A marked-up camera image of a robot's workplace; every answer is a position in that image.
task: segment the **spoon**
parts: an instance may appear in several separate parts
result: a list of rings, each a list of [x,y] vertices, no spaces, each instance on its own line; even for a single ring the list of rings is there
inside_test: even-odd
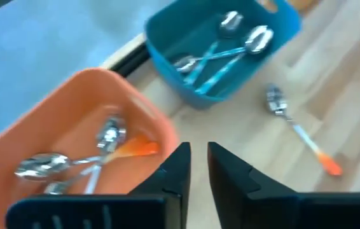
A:
[[[98,144],[101,156],[106,156],[113,152],[117,145],[126,138],[125,122],[118,116],[113,116],[105,123],[102,130],[97,134]],[[85,188],[85,194],[92,194],[101,172],[102,164],[99,163],[92,171],[90,180]]]
[[[287,102],[283,96],[282,90],[274,84],[269,84],[267,88],[268,109],[276,116],[283,117],[289,122],[301,139],[313,150],[318,161],[324,170],[333,176],[342,174],[341,167],[327,154],[325,154],[308,134],[287,115]]]
[[[256,55],[263,52],[263,50],[268,47],[272,38],[273,30],[269,29],[267,25],[259,25],[253,28],[244,39],[244,51],[239,53],[225,66],[223,66],[216,74],[204,82],[198,89],[196,89],[196,93],[206,94],[240,59],[245,56],[246,53]],[[235,54],[235,50],[230,50],[227,52]]]
[[[139,141],[139,139],[131,139],[127,141],[122,147],[118,148],[114,153],[108,154],[104,157],[102,163],[109,163],[117,158],[129,157],[129,156],[148,156],[158,153],[159,146],[155,142],[144,143]],[[85,177],[91,173],[98,165],[93,165],[81,171],[77,176],[67,180],[67,181],[56,181],[50,183],[44,193],[51,195],[61,195],[67,191],[67,189],[73,185],[79,179]]]
[[[48,181],[73,165],[97,162],[101,159],[101,156],[91,156],[72,161],[68,156],[60,153],[40,153],[23,160],[16,169],[15,175],[28,181]]]
[[[220,38],[232,38],[236,35],[239,31],[240,25],[242,23],[242,19],[244,17],[238,13],[237,11],[229,11],[226,13],[218,26],[218,35]],[[211,44],[208,50],[204,53],[201,61],[199,63],[194,64],[186,64],[180,66],[180,62],[175,62],[174,66],[180,73],[188,74],[185,79],[184,83],[186,85],[193,85],[196,82],[198,76],[203,71],[203,68],[207,65],[208,57],[210,57],[215,49],[218,47],[219,41],[215,41]]]

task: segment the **spoon with blue handle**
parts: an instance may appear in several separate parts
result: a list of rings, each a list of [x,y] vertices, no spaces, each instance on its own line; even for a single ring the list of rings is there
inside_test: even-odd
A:
[[[242,19],[244,17],[237,11],[229,11],[225,14],[221,23],[218,27],[218,34],[221,38],[232,38],[236,33],[238,33]],[[204,56],[201,58],[199,63],[197,62],[175,62],[174,66],[180,73],[189,74],[185,77],[184,83],[186,85],[192,86],[194,82],[198,79],[198,76],[203,71],[204,67],[208,63],[208,57],[210,57],[215,49],[218,47],[219,41],[213,42],[208,50],[204,53]]]
[[[242,59],[242,57],[246,55],[246,53],[256,55],[263,52],[263,50],[265,50],[269,45],[272,38],[273,30],[269,29],[267,25],[259,25],[253,28],[244,40],[244,49],[246,51],[238,54],[216,74],[204,82],[198,89],[195,90],[196,93],[206,94],[240,59]]]

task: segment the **light wood surface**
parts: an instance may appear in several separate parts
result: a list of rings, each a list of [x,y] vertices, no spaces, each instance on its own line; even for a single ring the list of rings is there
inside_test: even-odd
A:
[[[360,0],[321,1],[286,45],[231,100],[196,111],[157,76],[150,62],[135,86],[191,142],[188,228],[220,228],[209,185],[207,142],[216,141],[297,191],[360,191]],[[286,93],[290,115],[343,167],[326,175],[291,127],[264,105],[266,83]]]

